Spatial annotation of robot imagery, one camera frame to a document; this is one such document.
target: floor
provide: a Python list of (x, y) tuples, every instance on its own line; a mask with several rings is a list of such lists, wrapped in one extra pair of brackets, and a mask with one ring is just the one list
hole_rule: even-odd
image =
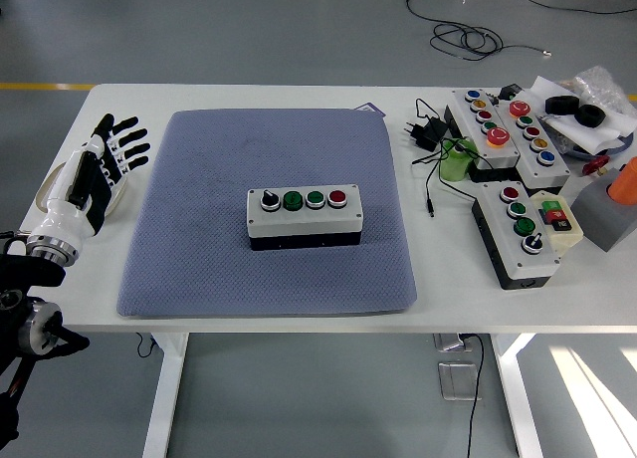
[[(599, 10), (637, 2), (538, 1)], [(552, 56), (443, 55), (429, 46), (432, 24), (404, 0), (0, 0), (0, 230), (19, 227), (86, 85), (527, 87), (538, 75), (568, 80), (601, 65), (637, 94), (635, 12), (560, 12), (525, 0), (411, 6)], [(2, 456), (141, 456), (161, 352), (139, 358), (137, 336), (91, 339), (82, 353), (38, 365), (21, 402), (21, 437)], [(545, 457), (637, 456), (636, 349), (633, 336), (540, 336), (521, 353)], [(449, 359), (465, 356), (479, 359), (475, 350)], [(487, 357), (472, 456), (514, 457)], [(440, 396), (437, 363), (447, 360), (430, 336), (193, 336), (169, 456), (462, 456), (471, 407)], [(575, 365), (583, 375), (570, 383), (562, 373)], [(588, 409), (597, 418), (606, 410), (605, 422), (587, 418), (582, 403), (594, 397), (604, 399)], [(608, 420), (616, 426), (605, 428)]]

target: black cable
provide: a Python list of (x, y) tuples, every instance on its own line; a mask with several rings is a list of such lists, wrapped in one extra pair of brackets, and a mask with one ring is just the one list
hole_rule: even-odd
[(469, 194), (468, 192), (462, 191), (454, 186), (452, 186), (451, 184), (449, 184), (448, 182), (446, 182), (445, 180), (443, 180), (443, 178), (440, 176), (440, 164), (442, 163), (442, 161), (444, 161), (445, 159), (447, 159), (450, 155), (449, 151), (451, 150), (451, 148), (456, 147), (456, 146), (461, 146), (464, 150), (464, 152), (467, 153), (467, 155), (469, 157), (471, 157), (472, 159), (476, 160), (476, 159), (481, 159), (483, 161), (485, 161), (489, 167), (491, 169), (495, 169), (493, 167), (493, 165), (486, 160), (485, 158), (481, 157), (478, 153), (476, 153), (475, 151), (462, 146), (462, 144), (460, 143), (460, 141), (462, 139), (465, 139), (463, 137), (461, 138), (456, 138), (456, 139), (448, 139), (449, 141), (449, 147), (443, 147), (442, 145), (442, 138), (440, 139), (440, 150), (437, 152), (434, 152), (432, 154), (429, 154), (428, 156), (424, 156), (424, 157), (420, 157), (418, 159), (415, 159), (413, 161), (411, 161), (411, 164), (430, 164), (432, 162), (436, 162), (436, 164), (434, 164), (434, 167), (431, 169), (431, 171), (429, 171), (429, 174), (427, 175), (427, 179), (425, 180), (425, 192), (427, 194), (427, 200), (426, 200), (426, 204), (427, 204), (427, 211), (429, 212), (429, 215), (431, 217), (434, 217), (434, 205), (433, 202), (431, 200), (431, 195), (429, 193), (429, 180), (431, 179), (431, 176), (433, 175), (433, 173), (438, 170), (438, 180), (444, 184), (445, 186), (447, 186), (450, 189), (453, 189), (456, 192), (459, 192), (460, 194), (467, 196), (470, 199), (476, 200), (476, 197)]
[(154, 337), (150, 337), (150, 350), (148, 351), (146, 355), (142, 355), (140, 348), (141, 348), (141, 344), (143, 344), (143, 336), (139, 332), (135, 332), (135, 333), (139, 337), (139, 343), (137, 344), (137, 354), (139, 355), (140, 358), (148, 358), (150, 354), (152, 353), (152, 350), (157, 345), (157, 341), (154, 339)]
[(482, 374), (482, 365), (485, 363), (485, 345), (482, 338), (478, 334), (460, 334), (460, 339), (464, 341), (469, 337), (475, 337), (480, 342), (480, 366), (478, 367), (478, 376), (476, 377), (476, 393), (474, 394), (474, 404), (471, 407), (471, 417), (469, 418), (469, 440), (467, 443), (467, 458), (471, 456), (471, 440), (474, 432), (474, 415), (476, 413), (476, 405), (478, 404), (478, 389), (480, 387), (480, 375)]
[(587, 10), (585, 8), (568, 8), (568, 7), (553, 7), (551, 5), (544, 5), (543, 3), (539, 3), (535, 0), (527, 0), (531, 3), (533, 3), (534, 5), (543, 7), (543, 8), (549, 8), (551, 10), (562, 10), (565, 12), (583, 12), (583, 13), (591, 13), (593, 15), (620, 15), (622, 13), (629, 13), (629, 12), (635, 12), (637, 11), (637, 7), (635, 8), (627, 8), (626, 10), (617, 10), (614, 12), (598, 12), (595, 10)]
[[(468, 62), (479, 62), (506, 48), (526, 48), (550, 56), (547, 50), (530, 45), (505, 45), (502, 37), (490, 28), (421, 15), (411, 8), (409, 2), (410, 0), (405, 0), (405, 5), (412, 15), (437, 24), (434, 26), (434, 36), (429, 40), (429, 45), (445, 55)], [(454, 50), (464, 52), (464, 55), (456, 54)]]
[(438, 114), (437, 111), (435, 111), (433, 108), (431, 108), (429, 106), (429, 104), (427, 102), (425, 102), (422, 98), (417, 98), (416, 99), (416, 116), (418, 117), (426, 117), (427, 119), (430, 119), (430, 117), (428, 115), (421, 115), (420, 114), (420, 107), (418, 107), (418, 102), (422, 103), (425, 107), (427, 107), (429, 110), (431, 110), (433, 112), (434, 115), (436, 115), (437, 119), (440, 119), (440, 115)]

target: button panel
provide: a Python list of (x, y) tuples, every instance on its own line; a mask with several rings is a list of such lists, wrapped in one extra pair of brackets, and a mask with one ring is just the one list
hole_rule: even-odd
[(360, 191), (356, 184), (251, 189), (246, 222), (255, 250), (357, 244)]
[(520, 101), (500, 102), (495, 110), (503, 127), (510, 133), (511, 142), (520, 152), (516, 170), (527, 190), (563, 186), (570, 171), (530, 105)]
[(480, 184), (472, 211), (503, 289), (540, 287), (555, 273), (559, 258), (521, 182)]
[(477, 153), (491, 164), (476, 160), (476, 167), (481, 171), (492, 167), (515, 167), (520, 154), (509, 140), (509, 128), (503, 125), (487, 94), (483, 90), (455, 90), (452, 94), (454, 100), (449, 103), (449, 115), (453, 117), (460, 134), (470, 137)]

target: power adapter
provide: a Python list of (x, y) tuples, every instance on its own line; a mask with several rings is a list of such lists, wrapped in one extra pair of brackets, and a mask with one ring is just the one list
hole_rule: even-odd
[(408, 125), (411, 126), (411, 130), (405, 128), (405, 131), (416, 139), (416, 145), (431, 152), (436, 149), (436, 146), (448, 129), (447, 124), (436, 117), (430, 117), (424, 126), (412, 124), (411, 122), (409, 122)]

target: control box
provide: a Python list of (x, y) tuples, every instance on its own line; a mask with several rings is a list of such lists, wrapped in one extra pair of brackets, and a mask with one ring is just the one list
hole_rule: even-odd
[(559, 257), (521, 182), (480, 184), (472, 212), (503, 289), (542, 287), (557, 271)]
[(570, 171), (531, 107), (512, 101), (500, 102), (495, 110), (520, 153), (516, 171), (527, 191), (558, 192)]
[(251, 189), (246, 222), (255, 251), (356, 245), (360, 192), (356, 184)]
[(445, 110), (445, 121), (452, 133), (472, 139), (484, 159), (475, 160), (472, 179), (480, 182), (502, 177), (494, 175), (494, 170), (514, 168), (520, 153), (491, 100), (482, 90), (454, 90), (452, 94), (454, 100)]
[(584, 238), (577, 219), (562, 196), (540, 191), (531, 196), (531, 202), (539, 212), (548, 241), (559, 257)]

